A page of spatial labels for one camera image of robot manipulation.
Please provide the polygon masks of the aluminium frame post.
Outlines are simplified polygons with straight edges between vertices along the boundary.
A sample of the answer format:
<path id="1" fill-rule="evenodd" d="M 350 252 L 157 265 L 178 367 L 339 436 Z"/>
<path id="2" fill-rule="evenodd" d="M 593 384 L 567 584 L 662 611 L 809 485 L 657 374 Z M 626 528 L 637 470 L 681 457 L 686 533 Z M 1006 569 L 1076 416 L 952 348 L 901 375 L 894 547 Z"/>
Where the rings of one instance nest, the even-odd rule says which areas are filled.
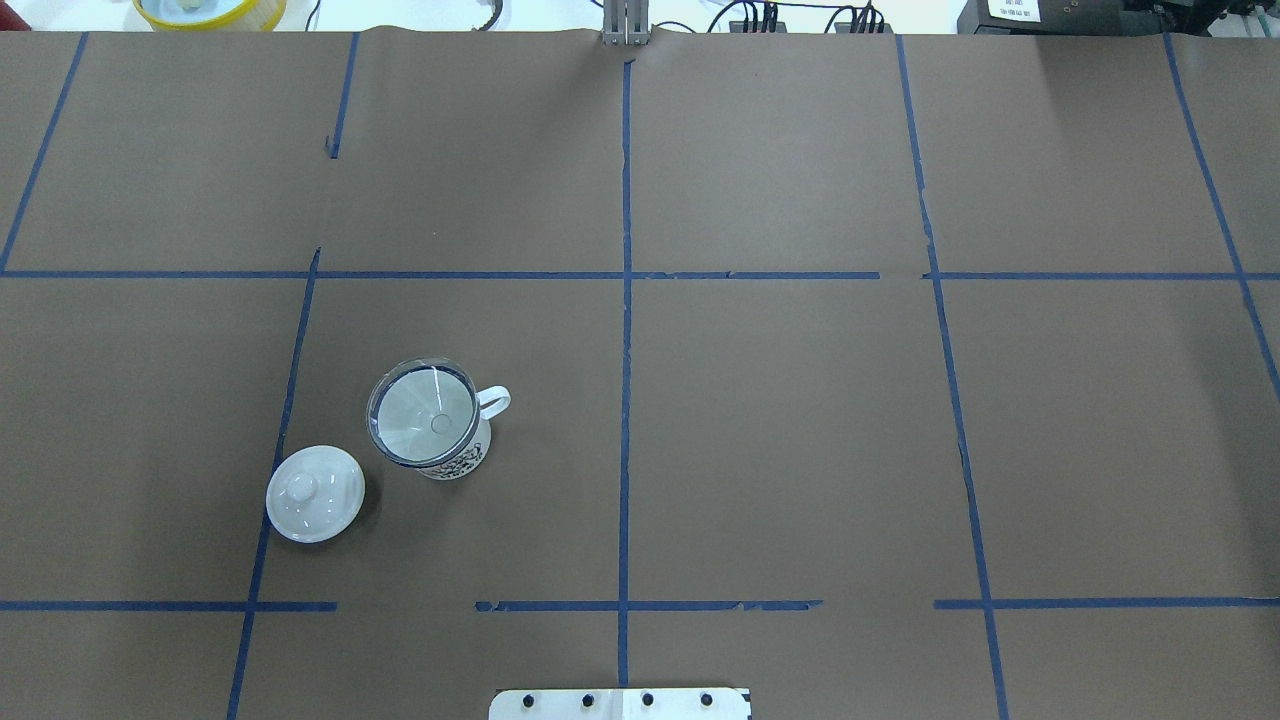
<path id="1" fill-rule="evenodd" d="M 607 46 L 643 46 L 652 40 L 648 0 L 602 0 L 602 42 Z"/>

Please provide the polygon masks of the brown paper table cover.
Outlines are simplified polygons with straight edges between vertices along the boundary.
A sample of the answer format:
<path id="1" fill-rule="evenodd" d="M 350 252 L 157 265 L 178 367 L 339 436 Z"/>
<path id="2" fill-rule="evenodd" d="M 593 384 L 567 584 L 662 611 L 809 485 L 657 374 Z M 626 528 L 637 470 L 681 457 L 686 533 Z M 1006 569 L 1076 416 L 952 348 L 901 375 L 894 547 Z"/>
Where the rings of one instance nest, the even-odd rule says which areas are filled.
<path id="1" fill-rule="evenodd" d="M 5 33 L 3 716 L 1275 719 L 1276 190 L 1260 38 Z"/>

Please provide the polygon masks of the white enamel mug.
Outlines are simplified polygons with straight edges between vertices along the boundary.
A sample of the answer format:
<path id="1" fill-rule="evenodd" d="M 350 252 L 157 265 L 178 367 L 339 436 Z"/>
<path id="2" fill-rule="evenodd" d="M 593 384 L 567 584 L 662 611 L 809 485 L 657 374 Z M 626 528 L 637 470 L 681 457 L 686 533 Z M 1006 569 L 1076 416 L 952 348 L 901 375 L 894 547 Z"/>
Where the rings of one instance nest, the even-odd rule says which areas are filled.
<path id="1" fill-rule="evenodd" d="M 419 474 L 433 480 L 458 480 L 476 470 L 492 447 L 492 419 L 502 414 L 511 404 L 509 389 L 493 386 L 477 393 L 477 424 L 461 450 L 453 452 L 445 461 L 415 468 Z"/>

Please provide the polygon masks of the yellow tape roll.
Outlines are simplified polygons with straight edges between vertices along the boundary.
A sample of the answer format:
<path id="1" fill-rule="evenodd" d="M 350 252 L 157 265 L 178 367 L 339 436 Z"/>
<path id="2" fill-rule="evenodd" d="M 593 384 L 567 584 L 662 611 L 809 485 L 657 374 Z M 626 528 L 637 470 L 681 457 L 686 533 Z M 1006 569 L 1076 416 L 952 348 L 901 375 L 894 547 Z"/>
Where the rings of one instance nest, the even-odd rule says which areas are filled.
<path id="1" fill-rule="evenodd" d="M 270 32 L 288 1 L 132 1 L 132 6 L 161 32 Z"/>

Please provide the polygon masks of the black device with label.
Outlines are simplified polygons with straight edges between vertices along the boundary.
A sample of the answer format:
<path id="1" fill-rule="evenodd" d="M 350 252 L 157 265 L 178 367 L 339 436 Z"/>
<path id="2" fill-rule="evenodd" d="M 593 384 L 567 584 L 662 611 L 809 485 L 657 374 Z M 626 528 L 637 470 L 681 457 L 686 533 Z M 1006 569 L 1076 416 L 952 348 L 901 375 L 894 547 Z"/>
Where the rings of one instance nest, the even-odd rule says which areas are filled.
<path id="1" fill-rule="evenodd" d="M 1121 36 L 1123 1 L 965 1 L 957 35 Z"/>

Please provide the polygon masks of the clear plastic funnel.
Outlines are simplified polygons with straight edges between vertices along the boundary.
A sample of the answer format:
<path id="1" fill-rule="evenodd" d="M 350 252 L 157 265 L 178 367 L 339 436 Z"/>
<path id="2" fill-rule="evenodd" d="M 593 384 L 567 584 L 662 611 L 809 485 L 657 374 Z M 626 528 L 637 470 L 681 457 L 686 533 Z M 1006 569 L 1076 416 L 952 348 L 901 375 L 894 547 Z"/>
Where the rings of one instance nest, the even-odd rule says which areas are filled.
<path id="1" fill-rule="evenodd" d="M 470 375 L 445 357 L 394 365 L 369 396 L 366 427 L 378 450 L 403 468 L 435 468 L 461 454 L 480 424 Z"/>

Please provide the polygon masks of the white ceramic lid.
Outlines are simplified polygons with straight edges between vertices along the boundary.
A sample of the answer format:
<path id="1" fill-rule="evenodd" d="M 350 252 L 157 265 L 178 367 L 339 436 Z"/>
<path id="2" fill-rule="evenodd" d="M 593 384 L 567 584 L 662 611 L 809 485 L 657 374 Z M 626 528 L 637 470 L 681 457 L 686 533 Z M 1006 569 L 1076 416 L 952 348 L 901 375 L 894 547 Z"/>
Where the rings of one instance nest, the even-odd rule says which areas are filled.
<path id="1" fill-rule="evenodd" d="M 316 544 L 335 538 L 355 521 L 365 491 L 364 470 L 351 454 L 316 445 L 280 462 L 268 483 L 264 506 L 280 536 Z"/>

